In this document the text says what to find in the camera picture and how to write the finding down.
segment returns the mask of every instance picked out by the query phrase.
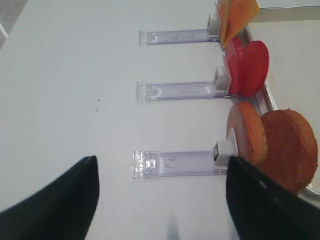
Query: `transparent plastic strip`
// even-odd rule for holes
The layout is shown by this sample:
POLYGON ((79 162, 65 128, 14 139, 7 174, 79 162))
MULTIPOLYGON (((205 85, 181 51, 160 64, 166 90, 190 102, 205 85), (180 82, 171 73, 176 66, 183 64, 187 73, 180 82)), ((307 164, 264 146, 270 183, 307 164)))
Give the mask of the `transparent plastic strip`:
POLYGON ((212 151, 133 151, 133 179, 226 175, 227 167, 214 165, 212 151))
POLYGON ((208 35, 206 28, 180 31, 139 31, 140 47, 201 42, 219 42, 219 38, 216 35, 208 35))
POLYGON ((229 98, 226 91, 216 90, 214 81, 136 83, 137 103, 166 100, 229 98))

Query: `orange round object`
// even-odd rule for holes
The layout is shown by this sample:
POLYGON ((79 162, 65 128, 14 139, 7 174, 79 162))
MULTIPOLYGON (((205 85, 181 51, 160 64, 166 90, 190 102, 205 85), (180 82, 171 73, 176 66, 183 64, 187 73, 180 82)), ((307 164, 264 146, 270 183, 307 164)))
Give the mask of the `orange round object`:
POLYGON ((318 166, 318 145, 308 121, 287 109, 261 117, 266 134, 266 161, 257 165, 263 173, 292 193, 303 190, 318 166))
POLYGON ((238 155, 253 165, 267 158, 267 139, 264 126, 255 108, 247 102, 231 107, 228 115, 226 136, 234 128, 238 155))

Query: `white table surface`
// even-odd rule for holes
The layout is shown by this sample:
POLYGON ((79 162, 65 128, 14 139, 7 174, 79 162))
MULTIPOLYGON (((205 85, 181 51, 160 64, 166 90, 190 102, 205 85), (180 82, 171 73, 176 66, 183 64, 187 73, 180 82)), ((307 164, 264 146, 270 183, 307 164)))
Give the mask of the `white table surface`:
POLYGON ((212 10, 212 0, 28 0, 0 51, 0 211, 96 155, 88 240, 164 240, 171 217, 181 240, 229 239, 224 176, 132 180, 132 150, 210 150, 225 138, 230 100, 135 103, 137 81, 212 80, 216 43, 138 46, 138 30, 204 28, 212 10))

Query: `orange disc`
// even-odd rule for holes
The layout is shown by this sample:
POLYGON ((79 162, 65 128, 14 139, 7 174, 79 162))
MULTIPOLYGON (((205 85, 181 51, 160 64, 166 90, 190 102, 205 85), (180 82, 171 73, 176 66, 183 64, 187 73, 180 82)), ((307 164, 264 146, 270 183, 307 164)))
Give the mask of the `orange disc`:
POLYGON ((277 110, 261 117, 267 159, 257 167, 292 193, 304 189, 318 166, 318 145, 310 124, 298 112, 277 110))
POLYGON ((226 136, 234 128, 238 155, 256 165, 267 158, 267 139, 259 114, 247 102, 231 107, 228 115, 226 136))

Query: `red disc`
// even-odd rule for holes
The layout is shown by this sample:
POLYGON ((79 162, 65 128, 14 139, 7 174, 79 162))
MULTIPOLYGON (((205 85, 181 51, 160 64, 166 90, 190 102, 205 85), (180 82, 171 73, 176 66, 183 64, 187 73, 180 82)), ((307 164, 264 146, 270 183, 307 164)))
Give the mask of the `red disc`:
POLYGON ((240 94, 252 97, 264 85, 269 70, 269 52, 262 41, 251 41, 243 50, 243 81, 240 94))
POLYGON ((225 60, 227 62, 231 84, 229 95, 238 94, 242 88, 243 82, 243 45, 240 39, 236 36, 230 40, 225 50, 225 60))

